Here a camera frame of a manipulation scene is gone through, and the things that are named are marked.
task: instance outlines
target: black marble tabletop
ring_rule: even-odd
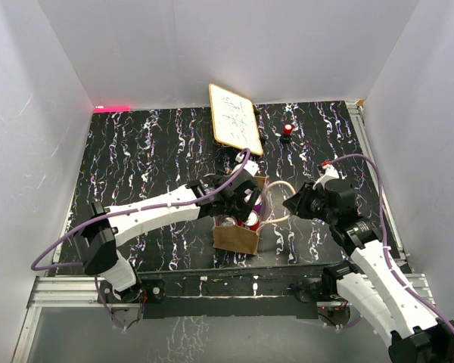
[[[344,154],[362,153],[343,101],[258,105],[260,134],[267,139],[259,159],[261,175],[271,182],[285,180],[297,190],[319,177],[317,166]],[[279,142],[282,126],[294,126],[292,142]],[[89,217],[88,205],[105,206],[155,197],[217,169],[234,166],[230,148],[213,139],[210,108],[139,110],[102,113],[92,117],[82,158],[69,226]],[[342,177],[359,192],[359,210],[379,223],[378,194],[361,160],[337,164]],[[284,212],[282,199],[289,195],[273,188],[275,214]],[[150,231],[120,247],[139,272],[325,264],[345,255],[333,241],[328,226],[291,217],[266,226],[257,256],[213,248],[213,221],[204,218]],[[397,254],[393,236],[389,243]],[[65,243],[60,262],[78,261],[75,246]],[[61,268],[59,275],[81,275],[81,268]]]

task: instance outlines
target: can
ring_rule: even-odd
[[[249,198],[250,198],[250,195],[247,195],[245,197],[245,202],[248,202],[249,201]],[[252,210],[256,211],[257,214],[260,213],[260,210],[263,208],[263,196],[262,195],[259,195],[258,198],[256,199],[256,203],[254,204],[254,207]]]
[[[249,228],[251,231],[257,231],[259,224],[259,215],[255,211],[250,212],[250,215],[247,217],[247,221],[244,223],[245,227]]]
[[[228,227],[230,225],[237,225],[237,219],[234,217],[222,217],[220,219],[219,225],[221,227]]]

